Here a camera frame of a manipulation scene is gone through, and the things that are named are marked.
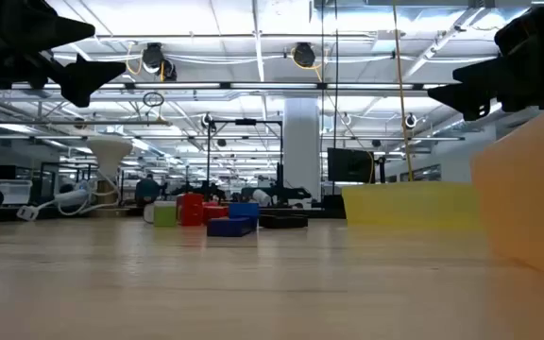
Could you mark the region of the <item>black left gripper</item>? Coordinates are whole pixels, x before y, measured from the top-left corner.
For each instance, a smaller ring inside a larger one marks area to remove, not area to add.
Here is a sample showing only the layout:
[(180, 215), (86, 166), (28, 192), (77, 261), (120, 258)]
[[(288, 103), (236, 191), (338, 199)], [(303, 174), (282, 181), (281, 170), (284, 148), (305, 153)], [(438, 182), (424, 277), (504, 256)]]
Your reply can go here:
[(122, 75), (126, 65), (76, 55), (75, 62), (62, 66), (48, 49), (94, 33), (93, 25), (62, 17), (44, 1), (0, 0), (0, 89), (10, 90), (17, 82), (42, 89), (52, 80), (66, 100), (88, 107), (92, 93)]

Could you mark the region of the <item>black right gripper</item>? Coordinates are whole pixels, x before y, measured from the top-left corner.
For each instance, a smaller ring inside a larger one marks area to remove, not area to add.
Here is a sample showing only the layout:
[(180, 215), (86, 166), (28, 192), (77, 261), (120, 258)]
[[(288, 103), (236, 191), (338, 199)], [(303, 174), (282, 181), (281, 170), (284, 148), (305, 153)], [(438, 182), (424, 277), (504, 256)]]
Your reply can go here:
[(428, 96), (460, 112), (465, 121), (479, 120), (490, 113), (491, 97), (470, 86), (504, 86), (507, 69), (513, 82), (498, 90), (502, 108), (544, 110), (544, 6), (528, 9), (501, 28), (495, 43), (500, 57), (454, 70), (453, 79), (461, 83), (429, 89)]

